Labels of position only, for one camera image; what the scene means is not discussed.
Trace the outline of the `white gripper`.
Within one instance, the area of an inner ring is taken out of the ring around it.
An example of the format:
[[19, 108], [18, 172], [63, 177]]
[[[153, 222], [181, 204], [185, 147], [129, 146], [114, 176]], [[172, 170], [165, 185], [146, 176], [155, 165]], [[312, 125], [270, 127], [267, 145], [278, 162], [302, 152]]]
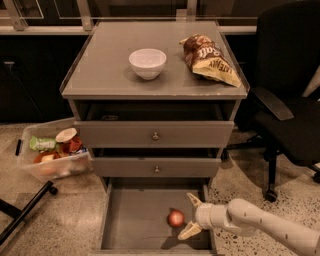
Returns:
[[225, 205], [214, 205], [212, 203], [202, 203], [202, 201], [193, 195], [187, 193], [192, 205], [196, 208], [195, 220], [190, 221], [186, 227], [179, 233], [179, 240], [186, 240], [192, 236], [199, 234], [203, 229], [228, 228], [230, 226], [230, 218]]

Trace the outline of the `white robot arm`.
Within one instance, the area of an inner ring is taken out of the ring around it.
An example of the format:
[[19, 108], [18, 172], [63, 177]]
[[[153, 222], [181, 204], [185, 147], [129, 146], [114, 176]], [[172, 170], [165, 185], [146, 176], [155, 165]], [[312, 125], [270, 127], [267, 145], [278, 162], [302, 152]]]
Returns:
[[[259, 68], [256, 71], [250, 94], [259, 111], [252, 117], [252, 124], [266, 141], [266, 151], [270, 154], [265, 194], [269, 201], [276, 198], [273, 185], [279, 153], [295, 165], [319, 170], [320, 105], [312, 98], [318, 89], [318, 69], [290, 68], [280, 72]], [[204, 203], [194, 195], [189, 198], [196, 208], [195, 220], [181, 231], [181, 240], [215, 227], [243, 236], [259, 229], [299, 256], [320, 254], [319, 232], [263, 211], [246, 200], [233, 199], [226, 205], [214, 205]]]

